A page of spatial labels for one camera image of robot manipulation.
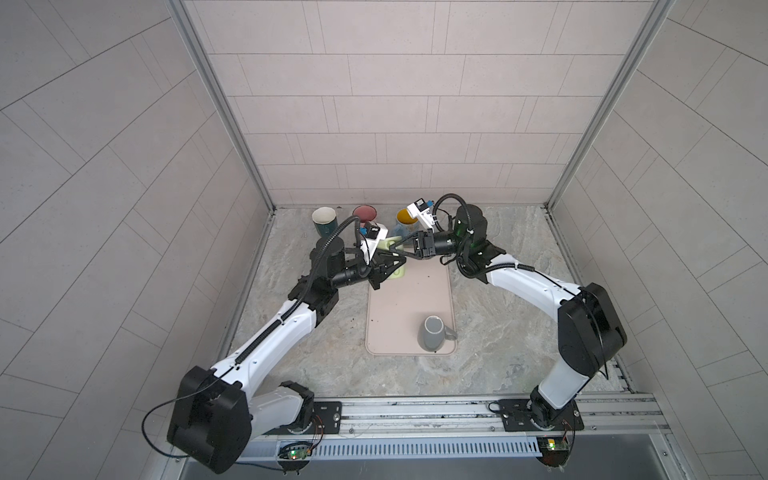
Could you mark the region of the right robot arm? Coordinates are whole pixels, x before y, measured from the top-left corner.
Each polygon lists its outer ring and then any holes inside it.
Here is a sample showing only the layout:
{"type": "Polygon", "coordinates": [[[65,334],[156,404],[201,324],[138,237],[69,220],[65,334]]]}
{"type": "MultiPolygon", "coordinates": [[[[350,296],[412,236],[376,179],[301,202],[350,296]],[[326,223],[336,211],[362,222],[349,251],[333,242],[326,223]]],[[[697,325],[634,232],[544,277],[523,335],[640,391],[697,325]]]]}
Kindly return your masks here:
{"type": "Polygon", "coordinates": [[[407,257],[438,257],[459,273],[511,292],[550,316],[557,326],[559,358],[531,392],[530,422],[541,430],[561,424],[567,407],[627,343],[627,334],[604,287],[554,279],[524,264],[487,238],[482,210],[454,194],[406,207],[420,229],[402,239],[407,257]]]}

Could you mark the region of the blue patterned mug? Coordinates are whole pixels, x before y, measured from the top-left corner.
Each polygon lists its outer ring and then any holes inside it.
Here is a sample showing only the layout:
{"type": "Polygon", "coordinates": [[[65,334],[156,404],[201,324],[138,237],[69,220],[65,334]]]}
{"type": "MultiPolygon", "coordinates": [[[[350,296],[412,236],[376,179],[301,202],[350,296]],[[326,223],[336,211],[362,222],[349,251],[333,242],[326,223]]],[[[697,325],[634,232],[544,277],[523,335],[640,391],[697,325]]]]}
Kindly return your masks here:
{"type": "Polygon", "coordinates": [[[408,213],[408,210],[403,208],[399,210],[396,215],[396,223],[392,231],[392,236],[400,236],[405,238],[406,236],[418,231],[419,229],[419,221],[412,218],[408,213]]]}

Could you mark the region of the dark green mug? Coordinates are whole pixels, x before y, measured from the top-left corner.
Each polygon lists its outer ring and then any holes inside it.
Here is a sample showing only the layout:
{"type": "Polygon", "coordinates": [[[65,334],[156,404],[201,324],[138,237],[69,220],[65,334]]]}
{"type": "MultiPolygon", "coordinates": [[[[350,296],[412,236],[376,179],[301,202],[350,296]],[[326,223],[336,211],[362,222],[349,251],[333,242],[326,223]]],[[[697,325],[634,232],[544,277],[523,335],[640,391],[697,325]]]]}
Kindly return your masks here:
{"type": "Polygon", "coordinates": [[[321,238],[330,236],[338,228],[336,210],[332,207],[319,207],[312,212],[312,222],[321,238]]]}

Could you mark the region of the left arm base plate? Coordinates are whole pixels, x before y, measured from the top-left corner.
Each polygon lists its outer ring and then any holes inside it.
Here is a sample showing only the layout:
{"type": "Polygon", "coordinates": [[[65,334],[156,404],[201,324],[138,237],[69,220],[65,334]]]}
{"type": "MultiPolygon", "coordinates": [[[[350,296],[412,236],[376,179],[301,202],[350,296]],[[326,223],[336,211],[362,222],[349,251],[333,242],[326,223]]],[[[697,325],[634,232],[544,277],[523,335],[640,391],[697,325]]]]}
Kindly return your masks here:
{"type": "Polygon", "coordinates": [[[307,402],[299,415],[301,434],[338,434],[342,403],[338,401],[307,402]]]}

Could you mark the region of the light green mug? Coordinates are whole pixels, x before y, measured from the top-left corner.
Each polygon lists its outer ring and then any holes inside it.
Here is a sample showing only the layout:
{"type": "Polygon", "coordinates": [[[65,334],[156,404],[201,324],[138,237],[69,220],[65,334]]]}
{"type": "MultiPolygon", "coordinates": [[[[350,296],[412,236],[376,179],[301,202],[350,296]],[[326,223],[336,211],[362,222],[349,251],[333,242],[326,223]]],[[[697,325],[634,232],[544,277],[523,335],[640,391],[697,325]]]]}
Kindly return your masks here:
{"type": "Polygon", "coordinates": [[[400,253],[401,248],[397,247],[395,251],[390,249],[393,244],[400,240],[399,236],[390,237],[384,239],[378,245],[379,253],[384,258],[383,272],[386,275],[386,279],[398,279],[405,275],[406,258],[400,253]]]}

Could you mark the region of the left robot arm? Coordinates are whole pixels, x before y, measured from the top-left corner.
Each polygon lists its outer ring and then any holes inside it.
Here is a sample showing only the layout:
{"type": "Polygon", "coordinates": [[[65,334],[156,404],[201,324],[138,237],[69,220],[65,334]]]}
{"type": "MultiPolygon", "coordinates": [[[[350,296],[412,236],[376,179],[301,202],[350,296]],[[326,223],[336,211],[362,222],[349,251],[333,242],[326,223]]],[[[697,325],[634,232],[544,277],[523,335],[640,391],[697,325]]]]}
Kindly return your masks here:
{"type": "Polygon", "coordinates": [[[310,260],[309,274],[258,333],[211,368],[192,368],[180,382],[167,440],[216,474],[233,466],[259,435],[316,431],[310,389],[293,381],[266,394],[259,394],[259,387],[332,311],[340,288],[362,281],[379,288],[406,262],[404,255],[367,240],[346,248],[340,238],[319,240],[310,260]]]}

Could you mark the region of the pink patterned mug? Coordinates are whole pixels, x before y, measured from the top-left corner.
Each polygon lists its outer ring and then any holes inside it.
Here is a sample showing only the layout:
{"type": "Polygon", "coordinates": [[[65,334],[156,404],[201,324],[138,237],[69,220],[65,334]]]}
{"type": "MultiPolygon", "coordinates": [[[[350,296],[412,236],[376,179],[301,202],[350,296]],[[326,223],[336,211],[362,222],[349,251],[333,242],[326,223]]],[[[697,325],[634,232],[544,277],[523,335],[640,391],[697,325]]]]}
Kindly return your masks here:
{"type": "Polygon", "coordinates": [[[373,206],[359,205],[353,210],[352,215],[357,217],[357,220],[353,222],[353,226],[363,234],[367,234],[371,229],[378,228],[378,225],[375,223],[377,210],[373,206]]]}

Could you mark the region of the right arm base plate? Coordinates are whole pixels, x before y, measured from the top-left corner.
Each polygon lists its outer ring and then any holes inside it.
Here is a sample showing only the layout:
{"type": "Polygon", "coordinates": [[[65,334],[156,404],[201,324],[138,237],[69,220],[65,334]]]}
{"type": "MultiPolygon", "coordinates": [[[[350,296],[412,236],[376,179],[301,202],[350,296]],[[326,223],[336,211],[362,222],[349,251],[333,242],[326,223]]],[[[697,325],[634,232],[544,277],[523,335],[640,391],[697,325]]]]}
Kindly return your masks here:
{"type": "Polygon", "coordinates": [[[582,431],[585,428],[575,400],[551,414],[548,427],[540,427],[534,422],[534,412],[528,408],[528,403],[528,399],[500,399],[496,402],[495,412],[501,417],[506,432],[549,432],[565,428],[582,431]]]}

